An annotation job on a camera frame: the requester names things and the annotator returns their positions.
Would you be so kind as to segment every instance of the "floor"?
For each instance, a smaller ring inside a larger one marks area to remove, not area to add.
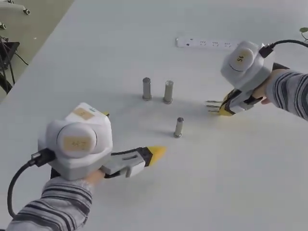
[[[60,22],[73,3],[73,0],[14,0],[31,11],[31,15],[11,9],[0,9],[0,22],[7,27],[0,30],[2,37],[20,42],[18,54],[31,65],[31,60],[44,44],[48,36]],[[17,57],[12,60],[16,81],[26,69],[26,65]],[[12,84],[10,72],[6,72]],[[5,98],[5,91],[0,88],[0,102]]]

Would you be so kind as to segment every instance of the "chair wheel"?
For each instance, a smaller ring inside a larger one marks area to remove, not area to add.
[[[25,9],[25,10],[24,10],[24,13],[25,13],[26,15],[31,14],[30,10],[28,10],[28,9]]]
[[[0,29],[5,30],[5,29],[6,29],[5,24],[2,23],[2,24],[0,25]]]

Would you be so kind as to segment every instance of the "striped shirt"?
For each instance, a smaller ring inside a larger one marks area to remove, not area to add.
[[[92,186],[84,180],[56,177],[42,197],[27,204],[6,231],[74,231],[84,226],[92,203]]]
[[[276,106],[308,120],[308,74],[283,70],[266,86],[266,97]]]
[[[308,75],[284,70],[273,76],[266,97],[277,107],[308,120]],[[92,186],[84,180],[50,180],[42,197],[27,204],[6,231],[74,231],[87,221]]]

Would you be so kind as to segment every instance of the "plant leaf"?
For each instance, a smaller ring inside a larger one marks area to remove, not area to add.
[[[308,27],[302,27],[302,28],[300,28],[299,31],[300,31],[301,33],[308,32]]]

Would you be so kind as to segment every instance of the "chair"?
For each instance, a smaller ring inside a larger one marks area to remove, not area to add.
[[[0,0],[0,10],[1,9],[16,9],[23,11],[26,15],[30,14],[30,10],[23,5],[14,4],[13,0]],[[0,22],[0,29],[5,30],[6,26],[4,23]]]

